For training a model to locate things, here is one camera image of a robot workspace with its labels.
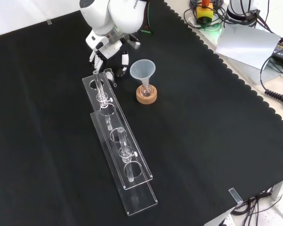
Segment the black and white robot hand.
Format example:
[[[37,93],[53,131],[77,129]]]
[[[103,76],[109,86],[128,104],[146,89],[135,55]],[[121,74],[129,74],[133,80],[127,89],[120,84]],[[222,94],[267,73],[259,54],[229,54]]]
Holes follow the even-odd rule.
[[[103,63],[112,58],[125,42],[124,38],[111,44],[107,36],[97,35],[94,31],[86,38],[87,45],[92,49],[89,61],[93,63],[95,70],[100,71]]]

